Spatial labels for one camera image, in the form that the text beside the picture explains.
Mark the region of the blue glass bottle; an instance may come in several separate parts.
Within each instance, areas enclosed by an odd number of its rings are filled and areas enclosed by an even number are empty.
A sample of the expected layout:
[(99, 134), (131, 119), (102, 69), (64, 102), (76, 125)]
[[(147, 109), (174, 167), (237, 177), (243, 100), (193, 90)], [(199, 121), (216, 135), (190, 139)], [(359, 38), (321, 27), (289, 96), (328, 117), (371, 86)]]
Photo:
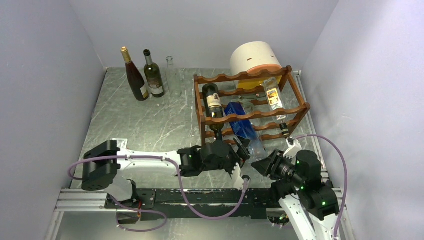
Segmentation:
[[(224, 112), (227, 116), (231, 114), (236, 114), (239, 116), (246, 115), (240, 102), (230, 102), (224, 109)], [(250, 144), (248, 146), (250, 159), (247, 161), (248, 163), (253, 163), (266, 157), (266, 151), (262, 141), (260, 140), (260, 136), (252, 127), (248, 119), (230, 122), (229, 124), (236, 136), (250, 139)]]

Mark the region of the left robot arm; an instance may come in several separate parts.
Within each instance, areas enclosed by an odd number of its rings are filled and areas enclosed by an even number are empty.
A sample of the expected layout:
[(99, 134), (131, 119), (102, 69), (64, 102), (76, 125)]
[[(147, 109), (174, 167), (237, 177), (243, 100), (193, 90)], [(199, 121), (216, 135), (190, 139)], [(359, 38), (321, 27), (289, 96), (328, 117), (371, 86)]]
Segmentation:
[(81, 188), (84, 191), (104, 190), (124, 207), (132, 208), (139, 200), (136, 183), (125, 178), (125, 173), (159, 174), (167, 176), (197, 177), (203, 172), (226, 171), (235, 189), (241, 190), (245, 177), (241, 168), (251, 153), (250, 141), (235, 138), (237, 149), (216, 140), (204, 146), (185, 147), (169, 152), (142, 152), (120, 148), (117, 140), (107, 140), (87, 151), (82, 167)]

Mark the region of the dark wine bottle white label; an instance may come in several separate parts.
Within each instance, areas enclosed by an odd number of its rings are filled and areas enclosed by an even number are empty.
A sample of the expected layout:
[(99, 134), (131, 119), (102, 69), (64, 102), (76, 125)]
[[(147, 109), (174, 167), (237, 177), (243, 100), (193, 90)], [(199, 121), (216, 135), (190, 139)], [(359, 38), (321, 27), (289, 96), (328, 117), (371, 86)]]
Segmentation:
[[(206, 115), (214, 119), (224, 117), (224, 110), (219, 96), (219, 88), (214, 83), (205, 84), (202, 87), (203, 102), (205, 105)], [(209, 128), (214, 132), (216, 140), (223, 140), (222, 129), (224, 123), (211, 124)]]

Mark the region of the clear glass bottle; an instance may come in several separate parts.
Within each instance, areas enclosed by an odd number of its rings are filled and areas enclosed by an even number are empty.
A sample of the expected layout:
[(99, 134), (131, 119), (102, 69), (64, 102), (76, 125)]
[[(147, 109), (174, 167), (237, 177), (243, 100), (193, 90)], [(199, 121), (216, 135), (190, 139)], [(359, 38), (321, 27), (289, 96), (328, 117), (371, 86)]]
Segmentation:
[(166, 57), (166, 63), (166, 79), (168, 84), (168, 91), (170, 98), (176, 99), (179, 98), (182, 94), (180, 73), (179, 70), (175, 67), (174, 58), (172, 56)]

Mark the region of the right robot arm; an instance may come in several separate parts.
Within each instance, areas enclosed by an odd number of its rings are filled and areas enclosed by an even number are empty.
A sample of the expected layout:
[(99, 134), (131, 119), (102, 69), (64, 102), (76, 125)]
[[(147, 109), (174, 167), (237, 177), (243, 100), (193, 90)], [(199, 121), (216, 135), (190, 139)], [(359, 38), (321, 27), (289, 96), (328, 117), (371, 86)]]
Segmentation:
[(274, 150), (251, 165), (273, 180), (270, 202), (282, 207), (300, 240), (338, 240), (341, 212), (336, 193), (322, 181), (321, 162), (310, 150), (294, 157)]

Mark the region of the green wine bottle silver cap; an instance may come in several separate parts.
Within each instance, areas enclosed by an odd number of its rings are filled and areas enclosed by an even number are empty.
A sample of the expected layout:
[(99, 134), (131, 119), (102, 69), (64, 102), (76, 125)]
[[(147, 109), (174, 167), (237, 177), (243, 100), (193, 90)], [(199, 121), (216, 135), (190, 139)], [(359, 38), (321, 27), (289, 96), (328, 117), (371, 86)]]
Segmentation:
[(151, 52), (149, 49), (143, 51), (146, 65), (143, 68), (146, 76), (147, 83), (149, 85), (150, 92), (153, 97), (161, 98), (165, 95), (163, 79), (160, 72), (159, 66), (153, 61)]

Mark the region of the clear bottle orange label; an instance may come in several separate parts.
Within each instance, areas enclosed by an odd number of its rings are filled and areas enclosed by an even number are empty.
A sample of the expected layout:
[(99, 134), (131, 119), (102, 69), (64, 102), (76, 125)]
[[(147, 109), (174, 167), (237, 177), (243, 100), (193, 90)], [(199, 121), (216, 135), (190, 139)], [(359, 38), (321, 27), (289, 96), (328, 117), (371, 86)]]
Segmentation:
[[(284, 109), (285, 106), (282, 101), (282, 94), (277, 79), (275, 77), (268, 78), (263, 81), (262, 86), (270, 109), (272, 111)], [(288, 138), (290, 136), (290, 131), (287, 125), (287, 116), (278, 115), (273, 117), (273, 120), (279, 125), (282, 136)]]

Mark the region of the rose wine bottle gold cap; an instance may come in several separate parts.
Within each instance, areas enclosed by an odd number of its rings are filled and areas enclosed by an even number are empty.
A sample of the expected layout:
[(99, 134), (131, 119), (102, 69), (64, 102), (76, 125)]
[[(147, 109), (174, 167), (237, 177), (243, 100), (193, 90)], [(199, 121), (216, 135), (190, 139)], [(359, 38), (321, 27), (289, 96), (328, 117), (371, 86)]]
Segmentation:
[(146, 83), (135, 66), (126, 46), (121, 47), (120, 52), (125, 62), (126, 76), (134, 97), (138, 101), (145, 101), (149, 98), (148, 88)]

